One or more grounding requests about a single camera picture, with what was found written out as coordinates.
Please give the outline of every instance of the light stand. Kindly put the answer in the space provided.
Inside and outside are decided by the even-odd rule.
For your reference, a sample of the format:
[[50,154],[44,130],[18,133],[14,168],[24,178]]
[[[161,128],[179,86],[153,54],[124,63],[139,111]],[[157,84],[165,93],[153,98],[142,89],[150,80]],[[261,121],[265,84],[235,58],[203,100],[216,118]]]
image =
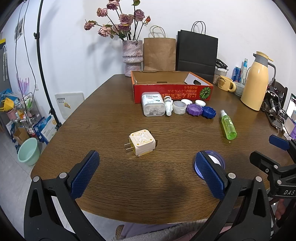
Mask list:
[[44,74],[43,74],[43,68],[42,68],[42,64],[41,64],[41,55],[40,55],[40,18],[41,18],[41,9],[42,9],[42,5],[43,5],[43,0],[41,0],[40,2],[40,7],[39,7],[39,13],[38,13],[38,19],[37,19],[37,31],[36,33],[34,33],[34,37],[36,39],[37,42],[37,57],[38,57],[38,65],[39,65],[39,70],[40,70],[40,76],[41,76],[41,80],[42,80],[42,84],[43,84],[43,88],[44,88],[44,92],[50,107],[50,111],[49,113],[52,114],[54,116],[54,119],[57,123],[56,125],[56,129],[58,130],[62,124],[60,123],[57,114],[54,110],[54,107],[52,106],[52,102],[50,100],[49,94],[48,94],[48,90],[46,87],[46,83],[45,83],[45,79],[44,79]]

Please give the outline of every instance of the wooden table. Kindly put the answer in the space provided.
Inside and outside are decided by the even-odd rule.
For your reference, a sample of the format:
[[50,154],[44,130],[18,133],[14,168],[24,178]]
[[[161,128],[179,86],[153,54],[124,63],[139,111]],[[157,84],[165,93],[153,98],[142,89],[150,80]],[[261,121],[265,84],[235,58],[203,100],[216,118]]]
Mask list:
[[[134,104],[131,79],[114,75],[94,91],[67,119],[45,148],[31,173],[42,179],[69,172],[90,150],[101,162],[83,196],[77,199],[85,211],[126,222],[176,223],[209,217],[218,199],[194,169],[195,155],[215,150],[226,161],[226,172],[253,179],[267,175],[249,161],[257,150],[290,165],[289,155],[268,142],[277,134],[265,113],[245,106],[238,96],[214,86],[207,106],[217,111],[214,119],[188,114],[146,117]],[[231,117],[236,139],[226,139],[220,110]],[[137,157],[126,152],[130,133],[148,129],[158,139],[156,149]]]

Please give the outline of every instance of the black paper bag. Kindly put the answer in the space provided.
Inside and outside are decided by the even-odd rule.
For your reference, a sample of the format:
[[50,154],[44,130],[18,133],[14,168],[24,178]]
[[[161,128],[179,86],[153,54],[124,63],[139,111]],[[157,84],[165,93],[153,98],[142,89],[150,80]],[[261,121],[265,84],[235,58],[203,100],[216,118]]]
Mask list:
[[176,70],[193,72],[213,83],[217,50],[217,38],[181,30],[178,32],[177,39]]

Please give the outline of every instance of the watermelon illustration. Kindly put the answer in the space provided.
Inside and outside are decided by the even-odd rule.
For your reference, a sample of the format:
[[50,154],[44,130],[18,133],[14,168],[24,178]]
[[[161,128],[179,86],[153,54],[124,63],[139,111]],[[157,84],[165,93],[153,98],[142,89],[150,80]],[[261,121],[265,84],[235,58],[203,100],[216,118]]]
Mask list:
[[200,98],[202,100],[207,99],[211,94],[211,88],[210,87],[204,87],[200,92]]

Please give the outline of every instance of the pink vase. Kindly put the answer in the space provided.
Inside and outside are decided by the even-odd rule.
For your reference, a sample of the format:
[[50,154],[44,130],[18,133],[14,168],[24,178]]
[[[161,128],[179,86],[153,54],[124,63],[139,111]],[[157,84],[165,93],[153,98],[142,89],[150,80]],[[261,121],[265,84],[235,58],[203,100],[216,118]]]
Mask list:
[[122,42],[122,58],[126,64],[125,76],[131,77],[131,71],[140,71],[143,62],[143,41],[125,40]]

